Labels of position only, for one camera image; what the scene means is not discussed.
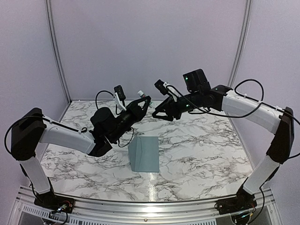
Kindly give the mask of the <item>white green glue stick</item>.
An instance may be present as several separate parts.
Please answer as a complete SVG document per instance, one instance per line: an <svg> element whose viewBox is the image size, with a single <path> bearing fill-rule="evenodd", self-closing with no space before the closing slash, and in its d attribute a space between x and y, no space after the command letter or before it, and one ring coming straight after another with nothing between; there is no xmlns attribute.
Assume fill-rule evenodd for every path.
<svg viewBox="0 0 300 225"><path fill-rule="evenodd" d="M137 94L139 95L140 98L147 97L146 94L142 90L139 90ZM154 104L153 104L152 100L150 100L149 107L154 109Z"/></svg>

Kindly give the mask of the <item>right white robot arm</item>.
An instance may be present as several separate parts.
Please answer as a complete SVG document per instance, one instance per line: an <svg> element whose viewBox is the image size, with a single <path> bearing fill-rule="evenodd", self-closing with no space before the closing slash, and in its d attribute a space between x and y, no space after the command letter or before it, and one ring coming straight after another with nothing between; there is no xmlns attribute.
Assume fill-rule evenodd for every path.
<svg viewBox="0 0 300 225"><path fill-rule="evenodd" d="M297 121L289 107L281 109L238 93L224 85L210 86L204 71L198 69L183 75L188 94L182 95L174 86L158 80L155 87L169 97L156 107L152 116L157 119L173 121L182 113L198 109L202 114L210 114L210 108L227 118L251 121L274 135L265 157L239 188L232 200L237 210L244 209L252 196L264 183L272 178L280 165L293 157L290 155L294 141L294 123Z"/></svg>

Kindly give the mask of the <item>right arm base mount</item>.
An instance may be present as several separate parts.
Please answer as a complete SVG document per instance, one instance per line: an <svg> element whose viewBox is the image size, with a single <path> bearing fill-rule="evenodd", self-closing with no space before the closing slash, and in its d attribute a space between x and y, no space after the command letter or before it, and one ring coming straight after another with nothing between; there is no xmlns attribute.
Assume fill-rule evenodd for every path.
<svg viewBox="0 0 300 225"><path fill-rule="evenodd" d="M248 199L244 195L239 195L236 197L217 200L214 207L218 210L220 215L223 215L253 209L256 206L257 202L254 197L250 197Z"/></svg>

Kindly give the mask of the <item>blue-grey envelope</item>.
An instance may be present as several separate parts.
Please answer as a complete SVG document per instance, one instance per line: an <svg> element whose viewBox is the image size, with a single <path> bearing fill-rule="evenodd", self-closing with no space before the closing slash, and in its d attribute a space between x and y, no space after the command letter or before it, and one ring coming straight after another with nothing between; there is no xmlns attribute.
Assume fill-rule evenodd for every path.
<svg viewBox="0 0 300 225"><path fill-rule="evenodd" d="M159 172L159 144L157 136L136 136L128 146L133 172Z"/></svg>

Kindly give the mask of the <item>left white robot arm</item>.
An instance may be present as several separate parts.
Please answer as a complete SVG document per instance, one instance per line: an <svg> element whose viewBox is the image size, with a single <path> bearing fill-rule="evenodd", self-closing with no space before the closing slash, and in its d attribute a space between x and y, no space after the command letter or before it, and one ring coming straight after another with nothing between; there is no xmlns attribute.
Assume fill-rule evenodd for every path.
<svg viewBox="0 0 300 225"><path fill-rule="evenodd" d="M125 106L117 117L108 107L99 108L90 119L92 130L79 130L63 125L46 117L40 108L35 107L7 129L4 137L11 136L11 144L5 148L19 162L23 173L31 181L37 202L54 209L60 200L36 158L38 143L54 144L78 150L92 157L101 157L110 151L112 144L117 144L135 123L145 117L150 102L150 96L134 100Z"/></svg>

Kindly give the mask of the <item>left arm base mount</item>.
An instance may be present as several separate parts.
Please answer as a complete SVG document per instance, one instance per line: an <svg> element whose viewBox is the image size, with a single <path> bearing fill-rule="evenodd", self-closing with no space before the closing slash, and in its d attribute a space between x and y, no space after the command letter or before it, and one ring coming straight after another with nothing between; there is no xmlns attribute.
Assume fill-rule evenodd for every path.
<svg viewBox="0 0 300 225"><path fill-rule="evenodd" d="M59 212L58 209L63 205L66 205L67 207L61 209L61 211L69 214L73 211L75 200L73 198L56 195L55 197L41 197L40 200L35 198L34 204L55 212Z"/></svg>

